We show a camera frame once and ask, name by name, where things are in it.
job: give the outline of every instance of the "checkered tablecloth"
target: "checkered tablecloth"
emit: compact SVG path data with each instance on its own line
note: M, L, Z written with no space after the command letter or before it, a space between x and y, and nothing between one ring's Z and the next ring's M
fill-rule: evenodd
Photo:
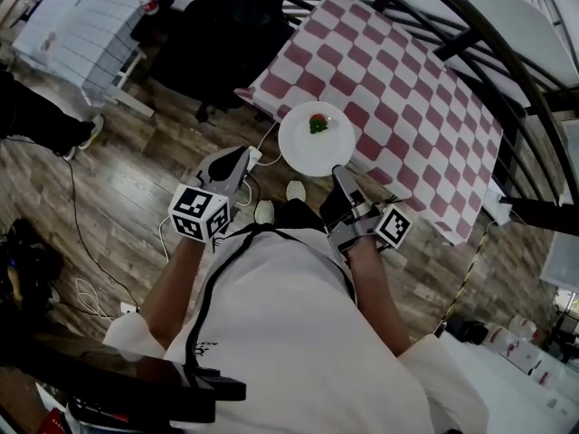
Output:
M353 161L452 243L468 239L502 130L456 74L358 0L322 0L248 88L276 120L326 101L354 124Z
M144 14L139 0L42 0L14 47L34 68L73 83L100 106L138 46L130 34Z

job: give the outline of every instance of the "black pants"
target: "black pants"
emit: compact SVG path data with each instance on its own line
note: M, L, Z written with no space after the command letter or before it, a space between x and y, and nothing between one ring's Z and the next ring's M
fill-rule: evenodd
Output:
M66 155L73 146L90 138L92 122L80 122L64 114L48 99L34 93L20 82L12 82L16 109L7 135L22 135L56 155Z
M277 229L313 228L326 233L324 222L299 199L289 200L276 210L274 226Z

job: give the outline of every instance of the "food on plate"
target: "food on plate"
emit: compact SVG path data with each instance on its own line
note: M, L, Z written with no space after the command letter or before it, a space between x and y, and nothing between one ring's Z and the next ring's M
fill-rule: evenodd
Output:
M309 118L309 133L317 134L327 130L327 118L323 114L314 114Z

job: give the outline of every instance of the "black and white marker cube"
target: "black and white marker cube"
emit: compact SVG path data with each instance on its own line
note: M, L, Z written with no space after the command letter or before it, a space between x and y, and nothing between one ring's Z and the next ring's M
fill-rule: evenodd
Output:
M177 233L208 242L229 222L229 198L180 184L169 206L169 215Z
M404 212L390 204L384 211L384 216L376 226L375 231L380 238L393 248L398 249L412 224Z

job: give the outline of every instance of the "shirt sleeve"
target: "shirt sleeve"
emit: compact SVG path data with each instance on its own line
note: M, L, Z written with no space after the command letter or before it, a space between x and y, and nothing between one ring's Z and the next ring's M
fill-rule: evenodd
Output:
M126 314L113 321L102 343L129 353L123 353L128 358L131 354L163 358L166 353L165 348L151 335L145 318L140 314Z
M448 426L448 422L456 423L454 428L464 434L487 432L489 412L485 402L434 335L425 336L398 359L424 388L437 432L437 424Z

